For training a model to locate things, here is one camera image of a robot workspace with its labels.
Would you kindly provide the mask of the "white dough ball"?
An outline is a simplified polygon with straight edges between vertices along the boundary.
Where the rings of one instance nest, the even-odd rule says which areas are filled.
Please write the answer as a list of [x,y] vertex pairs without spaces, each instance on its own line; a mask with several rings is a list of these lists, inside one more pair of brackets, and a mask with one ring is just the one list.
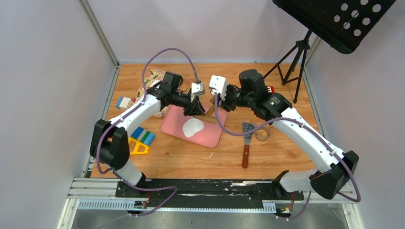
[[197,118],[191,118],[183,124],[182,131],[185,137],[190,138],[194,136],[197,132],[203,130],[203,128],[204,123],[201,120]]

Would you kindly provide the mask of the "red grid box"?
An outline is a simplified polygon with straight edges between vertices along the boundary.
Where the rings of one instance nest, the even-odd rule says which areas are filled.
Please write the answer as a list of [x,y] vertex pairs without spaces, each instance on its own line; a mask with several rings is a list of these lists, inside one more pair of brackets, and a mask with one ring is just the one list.
[[268,92],[268,93],[274,93],[274,92],[275,92],[274,87],[273,87],[273,86],[268,86],[268,87],[267,87],[267,92]]

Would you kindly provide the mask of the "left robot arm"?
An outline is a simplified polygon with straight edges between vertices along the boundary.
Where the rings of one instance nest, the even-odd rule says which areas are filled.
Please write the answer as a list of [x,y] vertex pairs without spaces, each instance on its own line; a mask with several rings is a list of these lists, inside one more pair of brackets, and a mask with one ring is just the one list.
[[192,83],[188,93],[179,91],[183,77],[166,72],[161,81],[154,84],[144,96],[121,115],[109,121],[100,119],[96,122],[90,156],[97,159],[127,181],[128,191],[135,197],[146,192],[146,184],[141,181],[145,176],[129,160],[130,135],[154,114],[163,108],[173,105],[183,108],[185,116],[205,115],[199,96],[204,94],[201,81]]

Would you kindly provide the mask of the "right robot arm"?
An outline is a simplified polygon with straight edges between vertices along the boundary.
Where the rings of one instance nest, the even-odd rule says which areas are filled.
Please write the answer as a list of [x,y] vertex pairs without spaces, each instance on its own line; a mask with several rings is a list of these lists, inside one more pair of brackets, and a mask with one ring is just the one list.
[[325,199],[333,199],[336,195],[349,198],[341,189],[351,181],[356,198],[350,200],[360,202],[353,176],[359,156],[354,151],[342,150],[317,132],[287,98],[265,84],[264,77],[256,69],[241,72],[239,82],[240,86],[236,86],[222,76],[211,76],[209,88],[214,108],[228,112],[237,107],[250,108],[256,117],[265,121],[254,131],[272,125],[298,145],[316,166],[311,170],[282,172],[272,187],[275,197],[285,199],[295,191],[314,191]]

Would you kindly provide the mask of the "pink plastic tray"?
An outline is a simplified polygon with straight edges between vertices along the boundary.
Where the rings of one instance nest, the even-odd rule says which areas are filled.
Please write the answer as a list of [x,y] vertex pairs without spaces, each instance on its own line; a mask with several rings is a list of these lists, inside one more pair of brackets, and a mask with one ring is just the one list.
[[204,122],[203,130],[197,132],[194,136],[187,138],[183,134],[182,126],[183,124],[193,118],[192,116],[184,116],[183,108],[170,105],[168,111],[164,116],[160,130],[161,132],[190,141],[208,148],[214,148],[218,145],[220,137],[222,135],[222,128],[216,123],[211,124]]

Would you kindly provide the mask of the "wooden double-ended roller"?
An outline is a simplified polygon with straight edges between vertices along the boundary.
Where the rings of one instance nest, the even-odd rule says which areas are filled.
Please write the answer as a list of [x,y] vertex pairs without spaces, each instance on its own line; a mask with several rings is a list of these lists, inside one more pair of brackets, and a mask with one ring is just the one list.
[[216,124],[217,120],[215,116],[212,116],[215,111],[214,106],[211,106],[209,110],[204,115],[194,115],[193,118],[199,119],[200,121],[204,121],[211,124]]

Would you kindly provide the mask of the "floral cutting mat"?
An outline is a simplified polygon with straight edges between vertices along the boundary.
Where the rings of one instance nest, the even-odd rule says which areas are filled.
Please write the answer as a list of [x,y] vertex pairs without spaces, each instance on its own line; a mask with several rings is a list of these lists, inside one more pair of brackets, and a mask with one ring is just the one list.
[[[165,72],[163,70],[152,69],[148,73],[148,75],[145,77],[144,82],[145,82],[146,88],[149,89],[151,83],[155,80],[162,81],[164,74],[165,74]],[[132,99],[133,102],[135,103],[135,102],[141,100],[144,95],[144,92],[145,92],[145,90],[144,90],[143,86],[140,86],[139,89],[137,90],[137,92],[135,93],[135,96]],[[168,111],[168,107],[166,106],[166,107],[162,108],[162,110],[159,111],[158,113],[156,113],[154,116],[163,118],[166,115],[167,111]]]

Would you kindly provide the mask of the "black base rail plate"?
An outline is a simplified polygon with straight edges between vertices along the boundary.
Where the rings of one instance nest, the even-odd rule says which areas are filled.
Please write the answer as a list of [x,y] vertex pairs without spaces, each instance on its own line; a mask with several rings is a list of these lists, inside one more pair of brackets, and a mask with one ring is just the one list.
[[163,179],[154,178],[141,181],[142,191],[119,181],[117,198],[144,198],[150,207],[156,207],[172,194],[172,186],[177,188],[173,197],[165,204],[166,208],[262,208],[264,200],[281,200],[291,203],[301,201],[304,195],[283,191],[271,179]]

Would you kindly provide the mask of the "flat white dough wrapper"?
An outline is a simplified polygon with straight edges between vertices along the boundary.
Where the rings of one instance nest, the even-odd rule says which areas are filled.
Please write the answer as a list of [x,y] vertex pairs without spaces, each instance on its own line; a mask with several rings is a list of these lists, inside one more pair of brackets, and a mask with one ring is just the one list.
[[152,87],[159,88],[160,84],[161,84],[161,81],[160,81],[160,80],[155,80],[155,81],[153,81],[153,82],[151,83],[150,87],[151,87],[151,88],[152,88]]

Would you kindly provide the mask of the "black music stand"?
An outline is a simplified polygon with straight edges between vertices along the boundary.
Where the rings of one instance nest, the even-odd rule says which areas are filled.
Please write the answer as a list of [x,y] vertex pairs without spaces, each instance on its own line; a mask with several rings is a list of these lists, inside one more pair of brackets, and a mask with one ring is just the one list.
[[292,81],[290,75],[298,62],[305,64],[311,34],[316,34],[339,53],[351,54],[395,2],[395,0],[273,1],[276,6],[308,29],[304,39],[296,41],[285,55],[288,57],[295,50],[298,51],[287,74],[280,76],[282,84]]

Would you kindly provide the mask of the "blue green toy brick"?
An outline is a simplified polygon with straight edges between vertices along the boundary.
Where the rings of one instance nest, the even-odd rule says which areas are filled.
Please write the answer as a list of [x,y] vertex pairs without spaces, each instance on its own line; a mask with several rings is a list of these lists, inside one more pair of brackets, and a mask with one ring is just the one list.
[[130,135],[130,137],[147,146],[150,146],[156,138],[154,133],[140,126]]

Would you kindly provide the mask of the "yellow triangular toy block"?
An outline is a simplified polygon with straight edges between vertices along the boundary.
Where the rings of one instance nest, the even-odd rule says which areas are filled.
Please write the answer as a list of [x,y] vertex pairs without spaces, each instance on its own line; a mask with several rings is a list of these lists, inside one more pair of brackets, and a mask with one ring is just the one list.
[[132,137],[128,139],[130,155],[145,155],[149,153],[150,147]]

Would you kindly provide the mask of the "small blue white card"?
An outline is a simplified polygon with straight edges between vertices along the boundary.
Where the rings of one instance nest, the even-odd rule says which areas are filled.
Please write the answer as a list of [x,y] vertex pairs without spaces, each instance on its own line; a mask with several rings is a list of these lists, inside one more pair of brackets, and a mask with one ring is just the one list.
[[131,98],[122,96],[118,99],[116,108],[119,110],[127,110],[129,107],[131,107],[131,104]]

